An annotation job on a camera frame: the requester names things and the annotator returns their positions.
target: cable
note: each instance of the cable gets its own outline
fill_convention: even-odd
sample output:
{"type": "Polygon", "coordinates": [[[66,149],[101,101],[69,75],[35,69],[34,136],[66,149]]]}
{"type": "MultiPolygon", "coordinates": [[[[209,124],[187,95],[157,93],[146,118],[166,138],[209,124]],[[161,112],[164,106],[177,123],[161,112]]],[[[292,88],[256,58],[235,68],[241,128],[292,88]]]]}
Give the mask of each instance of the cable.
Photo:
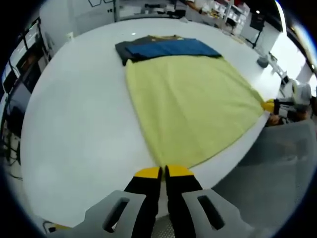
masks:
{"type": "Polygon", "coordinates": [[[13,177],[14,179],[17,179],[17,180],[23,181],[23,178],[21,178],[21,177],[17,177],[17,176],[14,176],[13,174],[11,174],[11,173],[9,173],[9,172],[8,172],[8,175],[9,175],[9,176],[11,176],[11,177],[13,177]]]}

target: yellow towel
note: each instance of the yellow towel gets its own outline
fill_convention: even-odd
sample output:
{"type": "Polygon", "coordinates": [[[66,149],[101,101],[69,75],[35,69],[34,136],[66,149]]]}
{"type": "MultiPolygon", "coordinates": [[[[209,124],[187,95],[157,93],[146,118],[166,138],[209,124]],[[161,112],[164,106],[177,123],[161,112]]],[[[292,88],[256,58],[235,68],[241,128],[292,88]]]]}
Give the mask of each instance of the yellow towel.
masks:
{"type": "Polygon", "coordinates": [[[263,113],[257,91],[223,58],[167,56],[126,66],[147,145],[159,166],[197,165],[263,113]]]}

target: computer monitor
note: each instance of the computer monitor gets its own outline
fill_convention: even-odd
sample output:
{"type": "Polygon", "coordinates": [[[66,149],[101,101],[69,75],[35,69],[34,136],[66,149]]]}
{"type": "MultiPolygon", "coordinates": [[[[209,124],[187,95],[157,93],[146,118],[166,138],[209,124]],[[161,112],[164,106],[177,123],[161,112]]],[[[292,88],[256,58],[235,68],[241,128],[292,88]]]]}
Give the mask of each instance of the computer monitor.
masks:
{"type": "Polygon", "coordinates": [[[11,71],[8,74],[8,76],[4,79],[4,82],[3,82],[4,91],[6,93],[9,93],[11,91],[16,80],[17,80],[17,77],[16,77],[15,73],[13,71],[11,71]]]}

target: white wall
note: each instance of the white wall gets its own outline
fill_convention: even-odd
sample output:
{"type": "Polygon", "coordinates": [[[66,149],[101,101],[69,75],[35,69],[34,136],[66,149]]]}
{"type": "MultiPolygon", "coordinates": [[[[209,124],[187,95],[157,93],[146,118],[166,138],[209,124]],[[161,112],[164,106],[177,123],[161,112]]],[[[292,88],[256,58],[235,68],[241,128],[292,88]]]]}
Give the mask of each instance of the white wall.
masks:
{"type": "Polygon", "coordinates": [[[290,78],[296,79],[305,65],[306,59],[297,46],[280,33],[271,53],[277,58],[277,64],[290,78]]]}
{"type": "Polygon", "coordinates": [[[76,37],[113,23],[114,12],[107,12],[111,8],[113,2],[103,0],[95,7],[91,7],[88,0],[46,0],[40,8],[41,31],[51,56],[68,41],[68,33],[76,37]]]}
{"type": "MultiPolygon", "coordinates": [[[[252,13],[248,15],[240,35],[252,42],[255,42],[259,31],[250,26],[251,18],[252,13]]],[[[257,48],[267,54],[274,46],[279,34],[280,32],[278,30],[269,23],[265,22],[263,31],[261,32],[260,38],[257,42],[257,48]]]]}

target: white table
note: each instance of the white table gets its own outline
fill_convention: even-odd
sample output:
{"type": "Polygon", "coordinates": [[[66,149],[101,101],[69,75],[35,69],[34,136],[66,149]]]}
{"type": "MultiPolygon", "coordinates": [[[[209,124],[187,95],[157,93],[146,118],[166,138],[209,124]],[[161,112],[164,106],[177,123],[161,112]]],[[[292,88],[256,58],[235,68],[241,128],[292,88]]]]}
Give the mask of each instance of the white table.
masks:
{"type": "MultiPolygon", "coordinates": [[[[219,51],[265,100],[281,79],[256,64],[258,54],[218,29],[172,19],[138,19],[107,25],[64,45],[41,75],[22,129],[23,184],[33,212],[73,227],[85,211],[135,172],[155,166],[125,84],[114,45],[146,35],[197,38],[219,51]]],[[[224,178],[250,149],[267,114],[233,145],[192,171],[204,188],[224,178]]],[[[160,214],[166,212],[164,199],[160,214]]]]}

